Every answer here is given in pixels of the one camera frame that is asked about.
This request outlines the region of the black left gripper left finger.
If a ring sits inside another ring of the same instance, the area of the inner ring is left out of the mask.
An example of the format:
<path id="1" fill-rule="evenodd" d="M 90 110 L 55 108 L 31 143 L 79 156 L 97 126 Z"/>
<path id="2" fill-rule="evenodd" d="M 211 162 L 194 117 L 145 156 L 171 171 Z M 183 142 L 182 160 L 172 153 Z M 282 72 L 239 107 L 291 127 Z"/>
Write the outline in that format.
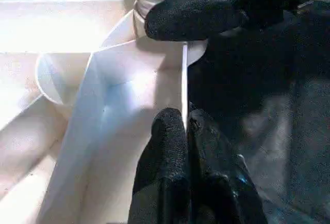
<path id="1" fill-rule="evenodd" d="M 136 168 L 129 223 L 190 223 L 188 143 L 181 113 L 165 108 Z"/>

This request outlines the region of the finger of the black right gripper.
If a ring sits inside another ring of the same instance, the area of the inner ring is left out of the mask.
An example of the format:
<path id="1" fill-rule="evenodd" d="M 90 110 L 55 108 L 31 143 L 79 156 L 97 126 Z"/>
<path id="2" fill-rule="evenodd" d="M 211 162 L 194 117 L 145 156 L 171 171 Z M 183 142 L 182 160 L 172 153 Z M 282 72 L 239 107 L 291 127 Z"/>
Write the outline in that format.
<path id="1" fill-rule="evenodd" d="M 146 15 L 146 35 L 157 41 L 198 41 L 248 21 L 238 0 L 163 0 Z"/>

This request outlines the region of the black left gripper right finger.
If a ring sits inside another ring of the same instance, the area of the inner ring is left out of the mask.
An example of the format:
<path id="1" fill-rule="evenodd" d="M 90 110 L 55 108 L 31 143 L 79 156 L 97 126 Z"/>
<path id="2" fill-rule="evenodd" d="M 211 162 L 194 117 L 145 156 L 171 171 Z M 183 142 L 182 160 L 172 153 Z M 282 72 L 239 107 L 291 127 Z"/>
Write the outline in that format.
<path id="1" fill-rule="evenodd" d="M 192 197 L 197 223 L 265 223 L 244 157 L 204 110 L 188 118 Z"/>

